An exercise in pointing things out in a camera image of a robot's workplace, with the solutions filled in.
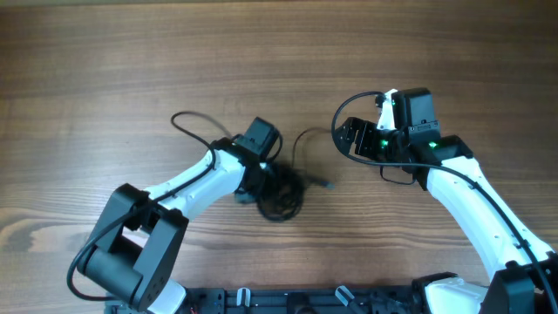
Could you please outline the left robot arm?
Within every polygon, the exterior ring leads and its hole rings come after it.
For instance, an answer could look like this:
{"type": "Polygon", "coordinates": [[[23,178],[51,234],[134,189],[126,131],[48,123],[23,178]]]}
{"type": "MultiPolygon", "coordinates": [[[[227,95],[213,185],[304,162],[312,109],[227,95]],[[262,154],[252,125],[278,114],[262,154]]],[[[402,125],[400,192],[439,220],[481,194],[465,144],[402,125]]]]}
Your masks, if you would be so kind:
{"type": "Polygon", "coordinates": [[[105,302],[139,313],[186,312],[187,289],[171,273],[188,224],[225,195],[259,193],[264,169],[276,157],[271,149],[281,144],[280,132],[256,118],[243,134],[206,142],[202,159],[170,180],[116,188],[69,266],[70,292],[99,300],[77,289],[79,272],[106,291],[105,302]]]}

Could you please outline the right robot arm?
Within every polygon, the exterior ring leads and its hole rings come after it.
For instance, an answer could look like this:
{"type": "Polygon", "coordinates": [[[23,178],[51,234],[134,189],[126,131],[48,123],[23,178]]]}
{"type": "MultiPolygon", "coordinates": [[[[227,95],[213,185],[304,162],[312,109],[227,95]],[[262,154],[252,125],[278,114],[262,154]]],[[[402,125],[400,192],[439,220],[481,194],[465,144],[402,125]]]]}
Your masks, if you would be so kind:
{"type": "Polygon", "coordinates": [[[439,201],[479,255],[487,286],[451,272],[415,279],[412,313],[555,313],[557,253],[515,215],[457,135],[442,135],[431,92],[424,88],[370,93],[376,122],[333,120],[330,133],[345,157],[400,168],[439,201]]]}

